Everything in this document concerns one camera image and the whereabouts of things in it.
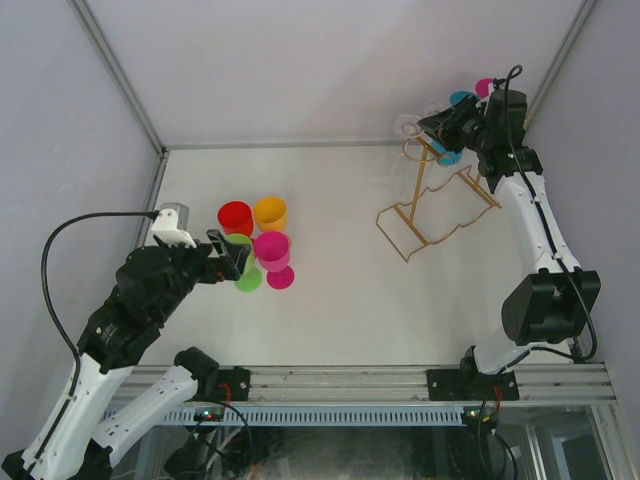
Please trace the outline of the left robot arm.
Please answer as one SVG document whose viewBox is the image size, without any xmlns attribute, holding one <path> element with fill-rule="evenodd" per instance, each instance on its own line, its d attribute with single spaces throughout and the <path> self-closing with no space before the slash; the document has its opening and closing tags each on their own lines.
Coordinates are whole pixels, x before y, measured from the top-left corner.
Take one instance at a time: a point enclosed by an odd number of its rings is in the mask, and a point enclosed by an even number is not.
<svg viewBox="0 0 640 480">
<path fill-rule="evenodd" d="M 190 347 L 138 398 L 115 415 L 103 416 L 194 287 L 241 278 L 251 246 L 232 243 L 216 229 L 207 235 L 206 244 L 157 240 L 128 255 L 114 289 L 78 341 L 79 368 L 68 393 L 34 442 L 5 457 L 2 469 L 10 478 L 108 479 L 129 449 L 173 408 L 191 399 L 217 399 L 218 363 Z"/>
</svg>

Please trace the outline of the yellow wine glass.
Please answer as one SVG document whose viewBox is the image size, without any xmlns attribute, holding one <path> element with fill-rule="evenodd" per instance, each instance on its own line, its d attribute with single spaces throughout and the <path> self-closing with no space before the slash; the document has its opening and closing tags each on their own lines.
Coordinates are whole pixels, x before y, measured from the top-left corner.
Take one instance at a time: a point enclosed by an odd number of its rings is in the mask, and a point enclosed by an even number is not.
<svg viewBox="0 0 640 480">
<path fill-rule="evenodd" d="M 282 198 L 267 196 L 259 199 L 252 208 L 252 215 L 259 229 L 253 242 L 266 235 L 268 238 L 281 238 L 288 247 L 291 246 L 291 238 L 287 234 L 288 206 Z"/>
</svg>

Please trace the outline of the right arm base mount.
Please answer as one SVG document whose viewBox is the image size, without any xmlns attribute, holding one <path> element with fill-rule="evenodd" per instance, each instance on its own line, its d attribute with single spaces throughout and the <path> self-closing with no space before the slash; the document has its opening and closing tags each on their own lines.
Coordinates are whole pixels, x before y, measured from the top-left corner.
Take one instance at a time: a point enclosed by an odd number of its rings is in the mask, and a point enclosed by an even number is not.
<svg viewBox="0 0 640 480">
<path fill-rule="evenodd" d="M 429 369 L 426 380 L 431 401 L 497 400 L 498 394 L 506 401 L 520 399 L 514 372 L 487 375 L 453 368 Z"/>
</svg>

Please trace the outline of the red wine glass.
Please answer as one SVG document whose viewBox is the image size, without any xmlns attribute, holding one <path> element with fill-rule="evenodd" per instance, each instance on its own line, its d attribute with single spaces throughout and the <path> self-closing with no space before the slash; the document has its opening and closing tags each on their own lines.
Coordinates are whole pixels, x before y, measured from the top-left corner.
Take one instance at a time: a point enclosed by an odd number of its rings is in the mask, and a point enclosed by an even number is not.
<svg viewBox="0 0 640 480">
<path fill-rule="evenodd" d="M 218 210 L 217 219 L 227 235 L 239 233 L 250 237 L 253 234 L 252 210 L 242 201 L 231 201 L 222 205 Z"/>
</svg>

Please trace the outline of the green wine glass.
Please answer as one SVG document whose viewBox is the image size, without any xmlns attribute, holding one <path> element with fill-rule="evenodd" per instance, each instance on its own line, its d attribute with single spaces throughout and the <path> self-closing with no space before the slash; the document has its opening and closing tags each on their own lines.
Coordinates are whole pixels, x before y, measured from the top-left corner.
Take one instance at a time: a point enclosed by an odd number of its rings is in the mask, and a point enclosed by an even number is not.
<svg viewBox="0 0 640 480">
<path fill-rule="evenodd" d="M 232 233 L 227 236 L 231 243 L 246 244 L 253 247 L 250 237 L 241 233 Z M 236 289 L 243 293 L 257 290 L 262 283 L 262 273 L 255 266 L 255 254 L 251 251 L 245 264 L 243 275 L 235 282 Z"/>
</svg>

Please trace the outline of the magenta wine glass front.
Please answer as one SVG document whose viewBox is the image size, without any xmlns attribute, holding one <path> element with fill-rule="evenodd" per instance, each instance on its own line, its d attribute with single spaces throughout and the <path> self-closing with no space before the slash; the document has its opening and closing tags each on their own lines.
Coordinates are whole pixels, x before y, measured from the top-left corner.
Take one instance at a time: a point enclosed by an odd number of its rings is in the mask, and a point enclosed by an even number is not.
<svg viewBox="0 0 640 480">
<path fill-rule="evenodd" d="M 295 280 L 289 238 L 284 233 L 268 231 L 255 239 L 253 247 L 256 259 L 267 272 L 268 285 L 276 290 L 289 288 Z"/>
</svg>

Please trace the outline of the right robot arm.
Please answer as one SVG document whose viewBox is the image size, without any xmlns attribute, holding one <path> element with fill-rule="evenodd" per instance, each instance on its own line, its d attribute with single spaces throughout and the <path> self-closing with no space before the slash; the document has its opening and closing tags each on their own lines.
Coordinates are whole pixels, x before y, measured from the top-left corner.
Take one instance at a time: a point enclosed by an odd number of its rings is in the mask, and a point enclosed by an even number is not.
<svg viewBox="0 0 640 480">
<path fill-rule="evenodd" d="M 495 375 L 530 352 L 557 354 L 559 344 L 595 332 L 591 310 L 601 281 L 563 238 L 539 157 L 523 143 L 526 114 L 526 94 L 501 88 L 485 101 L 467 95 L 418 122 L 446 151 L 477 155 L 481 176 L 508 214 L 525 273 L 502 304 L 501 327 L 472 348 L 474 364 L 459 374 L 461 391 L 473 399 L 485 397 Z"/>
</svg>

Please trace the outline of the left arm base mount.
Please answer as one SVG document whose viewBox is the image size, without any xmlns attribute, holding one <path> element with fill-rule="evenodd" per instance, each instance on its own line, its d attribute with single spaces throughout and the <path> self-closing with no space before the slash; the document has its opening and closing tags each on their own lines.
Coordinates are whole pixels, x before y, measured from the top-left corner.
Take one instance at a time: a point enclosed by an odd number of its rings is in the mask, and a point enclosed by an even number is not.
<svg viewBox="0 0 640 480">
<path fill-rule="evenodd" d="M 251 372 L 234 366 L 206 373 L 197 379 L 195 401 L 245 402 L 249 398 Z"/>
</svg>

